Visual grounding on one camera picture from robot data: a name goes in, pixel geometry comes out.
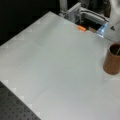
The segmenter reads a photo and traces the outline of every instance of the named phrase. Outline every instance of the orange light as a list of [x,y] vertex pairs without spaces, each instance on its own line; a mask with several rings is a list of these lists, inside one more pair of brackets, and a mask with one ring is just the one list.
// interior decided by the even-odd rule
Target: orange light
[[87,30],[85,27],[80,26],[80,25],[78,26],[78,29],[81,30],[81,31],[84,31],[84,32]]

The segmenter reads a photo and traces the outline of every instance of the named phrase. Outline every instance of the metal rod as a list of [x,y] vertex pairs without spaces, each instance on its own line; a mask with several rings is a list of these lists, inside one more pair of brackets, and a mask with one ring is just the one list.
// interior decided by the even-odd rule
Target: metal rod
[[118,55],[118,54],[119,54],[119,52],[120,52],[120,48],[118,49],[118,51],[117,51],[117,54],[116,54],[116,55]]

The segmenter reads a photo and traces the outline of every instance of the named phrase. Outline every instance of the white tabletop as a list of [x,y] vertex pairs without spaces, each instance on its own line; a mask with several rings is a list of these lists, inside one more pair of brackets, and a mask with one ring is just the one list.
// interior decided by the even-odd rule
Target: white tabletop
[[0,80],[42,120],[120,120],[111,42],[49,12],[0,48]]

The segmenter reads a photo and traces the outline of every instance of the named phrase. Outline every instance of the brown cup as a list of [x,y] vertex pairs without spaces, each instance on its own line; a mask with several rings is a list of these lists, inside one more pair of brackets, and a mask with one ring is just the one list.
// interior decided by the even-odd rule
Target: brown cup
[[103,69],[111,75],[120,72],[120,43],[114,43],[108,49]]

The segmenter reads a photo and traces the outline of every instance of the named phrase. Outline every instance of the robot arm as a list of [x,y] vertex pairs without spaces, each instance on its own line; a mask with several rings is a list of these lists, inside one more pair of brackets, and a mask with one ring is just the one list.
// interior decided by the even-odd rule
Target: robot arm
[[120,42],[120,0],[110,0],[111,14],[104,37],[113,41]]

